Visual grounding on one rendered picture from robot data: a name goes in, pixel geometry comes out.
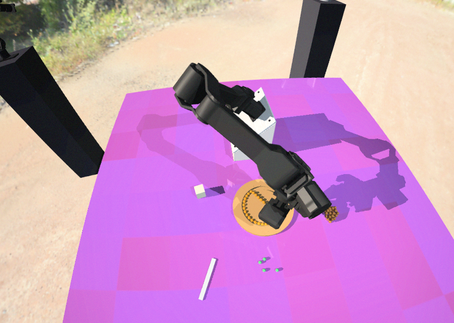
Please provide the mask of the white flat bar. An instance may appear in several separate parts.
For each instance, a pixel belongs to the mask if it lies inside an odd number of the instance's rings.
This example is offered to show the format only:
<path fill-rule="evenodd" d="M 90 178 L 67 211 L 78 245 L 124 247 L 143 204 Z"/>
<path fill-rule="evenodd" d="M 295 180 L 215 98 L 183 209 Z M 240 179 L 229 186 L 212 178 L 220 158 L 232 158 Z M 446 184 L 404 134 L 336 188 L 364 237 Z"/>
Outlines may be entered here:
<path fill-rule="evenodd" d="M 203 300 L 203 297 L 204 297 L 204 295 L 205 295 L 205 291 L 206 291 L 206 289 L 207 289 L 207 285 L 208 285 L 208 283 L 209 283 L 210 276 L 211 276 L 211 274 L 212 274 L 212 271 L 213 271 L 213 267 L 214 267 L 214 265 L 215 265 L 215 262 L 216 262 L 216 259 L 213 259 L 213 258 L 212 258 L 211 263 L 210 263 L 210 266 L 209 266 L 209 268 L 208 268 L 208 272 L 207 272 L 207 274 L 206 274 L 206 277 L 205 277 L 205 280 L 204 280 L 204 283 L 203 283 L 203 287 L 202 287 L 202 289 L 201 289 L 201 293 L 200 293 L 200 295 L 199 295 L 199 299 L 200 299 L 200 300 Z"/>

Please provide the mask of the light orange round board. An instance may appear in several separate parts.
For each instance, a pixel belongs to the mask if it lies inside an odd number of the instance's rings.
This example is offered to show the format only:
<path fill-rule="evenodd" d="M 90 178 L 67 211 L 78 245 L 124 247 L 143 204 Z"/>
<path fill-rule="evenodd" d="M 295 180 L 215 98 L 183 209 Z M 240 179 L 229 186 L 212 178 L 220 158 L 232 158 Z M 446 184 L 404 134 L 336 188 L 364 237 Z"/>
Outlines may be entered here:
<path fill-rule="evenodd" d="M 291 222 L 294 208 L 288 212 L 279 229 L 275 230 L 269 225 L 258 225 L 258 222 L 265 223 L 258 218 L 258 214 L 264 207 L 265 203 L 263 203 L 263 201 L 260 201 L 257 196 L 254 196 L 255 194 L 250 193 L 250 195 L 248 195 L 247 199 L 245 200 L 245 210 L 247 210 L 247 213 L 249 214 L 249 216 L 251 216 L 251 219 L 257 221 L 257 224 L 254 224 L 254 222 L 248 219 L 248 216 L 246 216 L 246 213 L 244 213 L 242 206 L 245 195 L 247 195 L 250 190 L 260 196 L 260 198 L 262 198 L 266 203 L 268 203 L 271 198 L 276 198 L 276 196 L 273 195 L 275 190 L 270 188 L 263 179 L 254 179 L 245 183 L 241 188 L 239 188 L 233 201 L 234 216 L 236 217 L 236 221 L 239 223 L 239 225 L 244 228 L 245 231 L 257 236 L 272 236 L 282 232 Z"/>

